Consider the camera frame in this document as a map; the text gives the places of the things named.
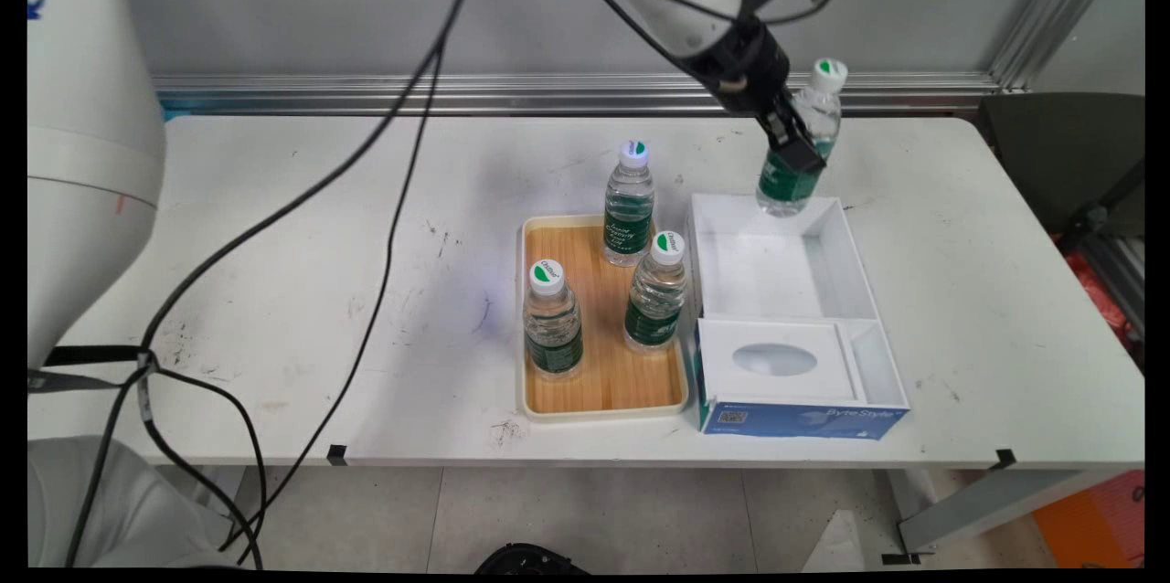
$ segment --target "qr code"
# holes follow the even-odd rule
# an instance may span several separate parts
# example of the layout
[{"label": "qr code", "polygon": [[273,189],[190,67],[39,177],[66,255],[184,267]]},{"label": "qr code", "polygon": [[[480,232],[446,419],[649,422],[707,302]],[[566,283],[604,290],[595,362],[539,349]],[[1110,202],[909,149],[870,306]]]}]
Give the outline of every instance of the qr code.
[{"label": "qr code", "polygon": [[718,423],[743,423],[748,420],[748,412],[720,412]]}]

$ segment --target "blue box label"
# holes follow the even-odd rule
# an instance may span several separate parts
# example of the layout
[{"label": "blue box label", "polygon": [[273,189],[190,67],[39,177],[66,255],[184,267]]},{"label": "blue box label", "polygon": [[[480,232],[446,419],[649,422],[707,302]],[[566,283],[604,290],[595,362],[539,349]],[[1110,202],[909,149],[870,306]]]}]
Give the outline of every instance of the blue box label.
[{"label": "blue box label", "polygon": [[716,403],[708,434],[881,439],[908,410]]}]

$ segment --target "wooden tray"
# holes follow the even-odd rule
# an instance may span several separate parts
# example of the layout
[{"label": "wooden tray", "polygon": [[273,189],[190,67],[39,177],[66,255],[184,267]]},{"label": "wooden tray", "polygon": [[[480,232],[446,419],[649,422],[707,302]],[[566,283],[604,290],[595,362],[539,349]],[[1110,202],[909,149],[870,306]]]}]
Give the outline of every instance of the wooden tray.
[{"label": "wooden tray", "polygon": [[578,371],[564,380],[538,375],[521,345],[521,395],[531,420],[663,416],[677,413],[687,404],[689,389],[677,339],[673,347],[651,355],[626,347],[624,320],[634,268],[605,260],[603,224],[603,215],[532,218],[524,222],[521,304],[528,293],[529,266],[539,259],[555,259],[577,294],[584,337]]}]

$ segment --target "oval cutout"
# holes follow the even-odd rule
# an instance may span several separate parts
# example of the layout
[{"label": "oval cutout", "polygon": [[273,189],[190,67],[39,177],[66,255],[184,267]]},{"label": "oval cutout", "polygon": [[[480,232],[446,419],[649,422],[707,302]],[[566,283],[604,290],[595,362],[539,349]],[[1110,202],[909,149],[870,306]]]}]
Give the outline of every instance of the oval cutout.
[{"label": "oval cutout", "polygon": [[737,366],[757,375],[790,377],[817,368],[817,357],[807,350],[780,343],[753,343],[731,355]]}]

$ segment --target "white table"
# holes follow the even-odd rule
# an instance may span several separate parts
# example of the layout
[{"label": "white table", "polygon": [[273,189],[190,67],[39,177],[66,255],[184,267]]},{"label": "white table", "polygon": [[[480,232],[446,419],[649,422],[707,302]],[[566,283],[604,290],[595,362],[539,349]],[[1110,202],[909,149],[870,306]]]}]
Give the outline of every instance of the white table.
[{"label": "white table", "polygon": [[[170,122],[153,238],[64,343],[137,343],[183,275],[325,174],[374,122]],[[156,341],[164,366],[246,404],[270,464],[296,458],[357,351],[417,124],[397,121],[338,183],[221,262]],[[308,464],[344,445],[350,465],[989,468],[1011,450],[1014,466],[987,476],[991,499],[977,503],[1009,515],[1144,466],[1144,378],[976,130],[944,118],[846,119],[818,187],[849,207],[910,400],[880,441],[704,435],[694,403],[667,418],[530,423],[517,404],[519,226],[599,212],[614,146],[632,137],[651,145],[658,224],[680,231],[690,193],[752,192],[765,149],[748,119],[431,121],[378,324]],[[252,462],[227,403],[159,377],[151,391],[164,437],[188,461]],[[111,400],[34,397],[28,437],[99,433]],[[132,402],[117,437],[164,461]],[[911,549],[987,527],[991,510],[966,516],[954,500],[903,524]]]}]

